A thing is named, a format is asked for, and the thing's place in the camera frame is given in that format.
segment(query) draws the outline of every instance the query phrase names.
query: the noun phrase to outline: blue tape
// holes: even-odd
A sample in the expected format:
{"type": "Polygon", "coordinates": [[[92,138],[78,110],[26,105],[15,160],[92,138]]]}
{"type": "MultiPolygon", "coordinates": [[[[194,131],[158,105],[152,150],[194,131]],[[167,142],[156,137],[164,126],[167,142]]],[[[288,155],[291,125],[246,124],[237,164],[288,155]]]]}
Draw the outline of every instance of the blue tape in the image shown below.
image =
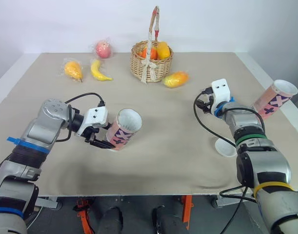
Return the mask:
{"type": "Polygon", "coordinates": [[[14,143],[15,145],[22,145],[24,147],[28,147],[30,149],[34,149],[34,150],[37,150],[37,151],[40,151],[40,152],[43,152],[43,153],[46,153],[46,154],[50,153],[50,151],[48,149],[44,148],[44,147],[32,144],[30,142],[21,140],[19,138],[13,138],[13,137],[9,136],[7,140],[14,143]]]}
{"type": "MultiPolygon", "coordinates": [[[[230,101],[229,102],[234,102],[234,98],[231,97],[230,101]]],[[[216,116],[217,118],[222,118],[222,116],[217,116],[218,112],[222,110],[223,106],[226,104],[224,103],[223,105],[221,105],[219,108],[217,108],[215,111],[214,111],[214,116],[216,116]]]]}
{"type": "Polygon", "coordinates": [[[23,219],[23,213],[20,210],[8,208],[8,207],[0,207],[0,213],[12,213],[19,215],[23,219]]]}

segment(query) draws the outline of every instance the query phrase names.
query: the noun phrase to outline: black cable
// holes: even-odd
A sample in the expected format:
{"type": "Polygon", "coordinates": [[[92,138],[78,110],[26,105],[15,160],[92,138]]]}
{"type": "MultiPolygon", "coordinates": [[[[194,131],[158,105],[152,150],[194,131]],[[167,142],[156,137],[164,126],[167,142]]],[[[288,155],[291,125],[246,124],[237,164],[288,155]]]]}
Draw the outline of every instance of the black cable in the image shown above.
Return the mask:
{"type": "Polygon", "coordinates": [[[66,101],[65,103],[68,104],[69,102],[72,102],[72,101],[74,101],[74,100],[76,100],[78,98],[81,98],[81,97],[84,97],[84,96],[87,96],[87,95],[95,95],[95,96],[99,97],[99,99],[100,99],[100,103],[99,104],[102,104],[103,103],[105,105],[105,102],[102,99],[101,95],[99,95],[97,93],[85,93],[85,94],[81,94],[81,95],[78,95],[78,96],[76,96],[76,97],[74,97],[74,98],[66,101]]]}
{"type": "Polygon", "coordinates": [[[249,112],[252,112],[254,113],[259,119],[260,119],[260,122],[261,122],[261,127],[264,131],[264,134],[265,134],[265,123],[264,123],[264,120],[262,119],[261,115],[258,114],[256,111],[252,110],[252,109],[249,109],[249,108],[245,108],[245,107],[235,107],[235,108],[229,108],[229,109],[226,109],[224,111],[224,113],[226,113],[227,111],[233,111],[233,110],[244,110],[244,111],[249,111],[249,112]]]}
{"type": "Polygon", "coordinates": [[[198,116],[198,114],[197,114],[197,110],[196,110],[196,102],[197,102],[199,96],[201,96],[202,94],[203,94],[203,92],[200,93],[200,94],[198,94],[197,97],[196,97],[196,99],[195,99],[194,102],[193,102],[193,112],[194,112],[194,115],[195,115],[197,121],[199,122],[199,124],[201,124],[202,127],[204,127],[206,130],[208,130],[210,133],[212,133],[213,135],[219,137],[220,139],[223,139],[224,141],[228,142],[228,143],[229,143],[230,145],[232,145],[233,147],[236,147],[236,145],[235,145],[233,142],[231,142],[230,140],[228,140],[228,139],[222,137],[221,135],[219,135],[219,134],[213,132],[213,131],[210,130],[208,127],[206,127],[206,126],[202,123],[202,121],[200,120],[200,118],[199,118],[199,116],[198,116]]]}
{"type": "MultiPolygon", "coordinates": [[[[243,197],[245,196],[245,194],[246,194],[246,192],[247,192],[247,189],[248,189],[248,187],[246,187],[246,188],[244,189],[244,192],[243,192],[243,195],[242,195],[243,197]]],[[[236,210],[234,211],[232,217],[230,218],[230,220],[228,221],[228,223],[226,224],[226,226],[223,228],[223,230],[220,232],[220,234],[223,234],[223,233],[227,230],[227,228],[230,226],[231,222],[233,221],[233,219],[234,219],[235,216],[236,216],[236,213],[237,213],[237,211],[238,211],[238,209],[239,209],[239,207],[240,207],[242,201],[243,201],[243,198],[239,201],[238,206],[236,207],[236,210]]]]}
{"type": "Polygon", "coordinates": [[[245,196],[237,196],[237,195],[225,195],[224,193],[228,193],[230,191],[234,191],[234,190],[237,190],[237,189],[240,189],[240,188],[243,188],[244,186],[243,185],[240,185],[238,187],[235,187],[235,188],[232,188],[232,189],[226,189],[226,190],[223,190],[221,192],[219,192],[219,195],[221,197],[227,197],[227,198],[237,198],[237,199],[243,199],[243,200],[247,200],[247,201],[251,201],[251,202],[254,202],[256,203],[256,200],[252,199],[252,198],[249,198],[249,197],[245,197],[245,196]]]}
{"type": "Polygon", "coordinates": [[[68,125],[69,132],[68,132],[68,136],[65,139],[56,140],[56,142],[67,141],[71,137],[71,133],[72,133],[72,108],[71,108],[70,104],[68,105],[68,110],[69,110],[69,125],[68,125]]]}
{"type": "Polygon", "coordinates": [[[94,231],[94,229],[91,227],[91,224],[90,224],[90,222],[89,222],[89,219],[87,218],[88,215],[89,215],[89,214],[88,214],[88,211],[86,210],[86,215],[85,215],[85,217],[86,217],[87,224],[89,225],[91,231],[95,234],[95,231],[94,231]]]}

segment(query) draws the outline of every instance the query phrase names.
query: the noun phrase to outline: apple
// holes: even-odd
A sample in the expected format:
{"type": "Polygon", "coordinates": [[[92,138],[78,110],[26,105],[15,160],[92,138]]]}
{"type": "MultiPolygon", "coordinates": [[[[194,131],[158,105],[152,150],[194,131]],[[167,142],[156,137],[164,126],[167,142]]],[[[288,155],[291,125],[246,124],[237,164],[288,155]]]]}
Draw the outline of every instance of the apple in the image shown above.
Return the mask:
{"type": "Polygon", "coordinates": [[[101,40],[97,43],[95,51],[98,54],[98,56],[100,56],[103,59],[106,59],[109,58],[109,56],[111,55],[111,46],[105,40],[101,40]]]}

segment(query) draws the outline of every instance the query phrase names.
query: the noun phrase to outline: white paper cup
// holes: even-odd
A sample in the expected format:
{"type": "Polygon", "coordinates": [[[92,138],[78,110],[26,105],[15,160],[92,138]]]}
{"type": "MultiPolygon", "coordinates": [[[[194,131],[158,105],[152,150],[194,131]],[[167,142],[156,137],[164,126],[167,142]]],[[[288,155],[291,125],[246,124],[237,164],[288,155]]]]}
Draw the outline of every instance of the white paper cup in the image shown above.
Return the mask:
{"type": "Polygon", "coordinates": [[[115,146],[114,150],[120,150],[141,129],[141,126],[142,120],[136,111],[123,109],[118,113],[113,124],[107,130],[107,141],[115,146]]]}
{"type": "Polygon", "coordinates": [[[297,93],[298,89],[295,85],[288,81],[277,79],[253,104],[253,108],[263,119],[267,119],[297,93]]]}

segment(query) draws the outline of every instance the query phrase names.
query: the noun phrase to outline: orange fruit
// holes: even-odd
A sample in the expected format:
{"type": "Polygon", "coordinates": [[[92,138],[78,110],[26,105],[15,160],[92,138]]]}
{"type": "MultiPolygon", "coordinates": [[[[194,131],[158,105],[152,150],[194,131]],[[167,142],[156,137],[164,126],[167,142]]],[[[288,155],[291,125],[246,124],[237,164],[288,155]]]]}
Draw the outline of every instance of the orange fruit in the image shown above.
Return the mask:
{"type": "MultiPolygon", "coordinates": [[[[143,50],[141,57],[146,58],[146,53],[147,53],[147,47],[145,47],[145,49],[143,50]]],[[[157,59],[157,58],[158,58],[157,47],[152,47],[150,59],[157,59]]]]}

